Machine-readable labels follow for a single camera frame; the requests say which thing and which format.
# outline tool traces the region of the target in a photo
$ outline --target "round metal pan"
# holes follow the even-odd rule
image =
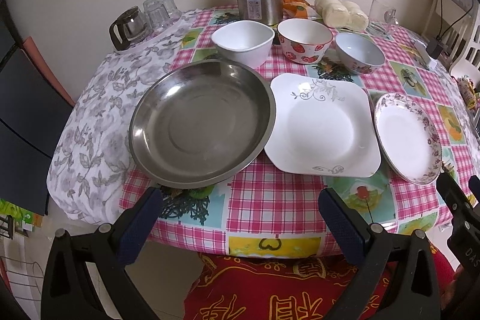
[[[203,60],[145,93],[131,119],[130,151],[161,185],[205,187],[250,164],[274,123],[275,99],[260,74],[229,60]]]

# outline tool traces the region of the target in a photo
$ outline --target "glass cup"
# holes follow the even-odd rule
[[[398,28],[398,20],[395,17],[396,11],[381,0],[373,0],[368,16],[367,31],[375,36],[388,36],[394,33]]]
[[[153,29],[166,29],[172,25],[172,20],[160,0],[146,0],[143,2],[143,10]]]
[[[159,0],[159,2],[163,3],[173,22],[180,19],[182,12],[177,9],[177,6],[173,0]]]

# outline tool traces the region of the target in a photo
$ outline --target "black coffee pot handle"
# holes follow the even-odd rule
[[[120,41],[118,39],[117,35],[115,34],[115,31],[114,31],[115,26],[117,26],[117,29],[118,29],[118,32],[119,32],[118,34],[120,35],[120,38],[122,39],[122,41]],[[112,40],[113,46],[115,47],[115,49],[117,51],[125,51],[126,49],[128,49],[130,47],[130,42],[125,37],[125,35],[121,33],[121,29],[120,29],[120,26],[118,25],[117,21],[113,22],[110,25],[109,32],[110,32],[110,38]]]

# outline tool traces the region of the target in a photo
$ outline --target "blue gripper pad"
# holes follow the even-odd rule
[[[360,266],[365,260],[364,240],[353,226],[349,217],[338,205],[338,200],[343,203],[342,199],[337,193],[335,195],[338,198],[337,200],[334,199],[334,196],[327,189],[321,191],[318,196],[318,210],[340,246],[346,261]]]
[[[473,193],[477,201],[480,202],[480,179],[478,179],[476,175],[470,177],[469,189]]]
[[[159,189],[148,188],[135,206],[123,212],[127,224],[118,238],[116,257],[118,262],[126,266],[135,263],[143,244],[152,231],[163,204],[162,192]]]

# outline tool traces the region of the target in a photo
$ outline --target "dark gray panel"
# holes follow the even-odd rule
[[[39,150],[53,156],[71,107],[18,49],[0,71],[0,118]]]
[[[0,198],[45,214],[51,160],[0,123]]]
[[[14,38],[11,36],[10,32],[3,24],[3,21],[0,20],[0,61],[10,50],[11,46],[15,44]]]

